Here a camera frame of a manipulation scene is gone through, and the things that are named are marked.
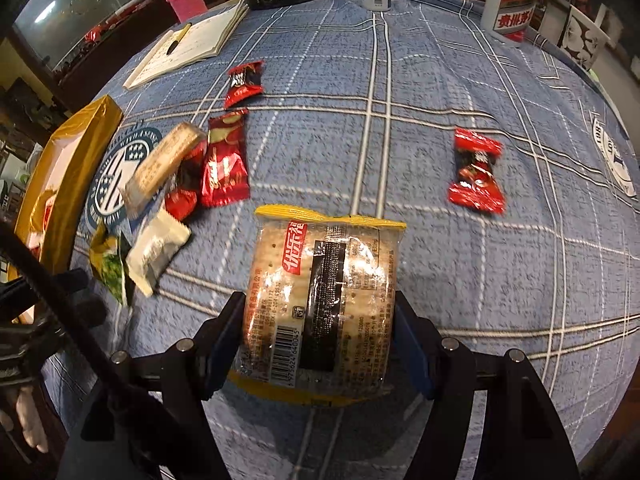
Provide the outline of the person's left hand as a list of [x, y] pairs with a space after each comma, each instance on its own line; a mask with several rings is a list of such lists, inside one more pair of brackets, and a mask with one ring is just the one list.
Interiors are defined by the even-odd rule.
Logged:
[[1, 389], [1, 400], [8, 406], [1, 409], [1, 428], [11, 432], [16, 420], [26, 444], [40, 453], [49, 452], [49, 442], [36, 407], [33, 386], [9, 386]]

